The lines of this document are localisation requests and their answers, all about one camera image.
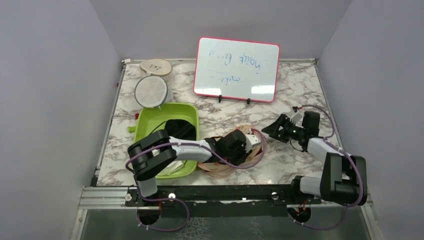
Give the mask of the floral mesh laundry bag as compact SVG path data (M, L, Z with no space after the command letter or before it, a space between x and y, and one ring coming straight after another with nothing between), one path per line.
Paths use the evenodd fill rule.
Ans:
M260 146L255 146L253 148L253 152L247 157L245 162L240 165L240 167L254 167L264 158L268 150L268 141L266 140L266 137L262 133L260 133L257 128L251 125L242 124L237 126L235 129L240 130L245 134L253 133L255 136L261 139ZM207 175L217 179L227 178L236 170L238 170L238 168L234 168L226 164L220 164L219 162L198 163L197 167L203 170Z

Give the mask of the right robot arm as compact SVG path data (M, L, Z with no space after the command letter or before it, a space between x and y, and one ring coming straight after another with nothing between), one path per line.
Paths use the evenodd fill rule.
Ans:
M354 207L367 201L366 160L332 147L319 136L320 114L296 112L292 117L281 114L278 119L261 131L282 143L294 140L307 152L323 163L320 177L297 175L288 190L289 199L300 204L309 195L327 202Z

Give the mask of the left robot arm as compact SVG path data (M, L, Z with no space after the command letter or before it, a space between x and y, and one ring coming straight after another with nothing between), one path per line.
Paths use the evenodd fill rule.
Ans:
M263 143L263 136L254 129L247 133L236 129L224 137L202 140L175 138L161 129L128 147L129 160L125 167L133 173L138 199L149 206L157 200L156 176L172 162L223 163L243 169L242 164L254 148Z

